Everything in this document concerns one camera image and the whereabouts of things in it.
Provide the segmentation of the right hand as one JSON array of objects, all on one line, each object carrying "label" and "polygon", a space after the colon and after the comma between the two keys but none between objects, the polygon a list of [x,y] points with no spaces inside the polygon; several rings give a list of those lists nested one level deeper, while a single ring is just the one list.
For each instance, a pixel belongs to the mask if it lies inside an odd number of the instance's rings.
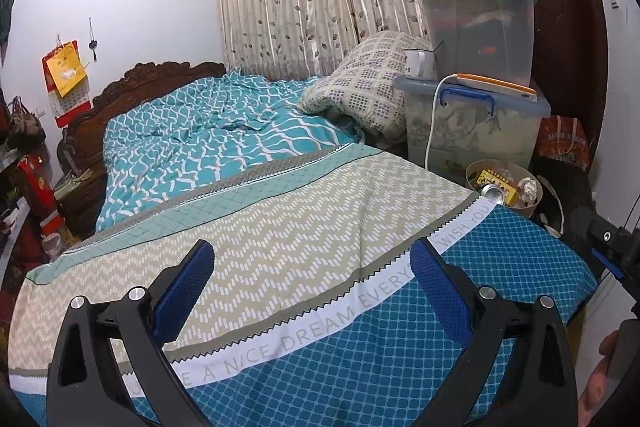
[{"label": "right hand", "polygon": [[608,381],[608,368],[610,367],[613,352],[616,348],[620,331],[607,335],[600,343],[599,353],[602,359],[591,373],[587,386],[578,400],[578,426],[586,427],[596,413],[597,405],[602,401],[606,382]]}]

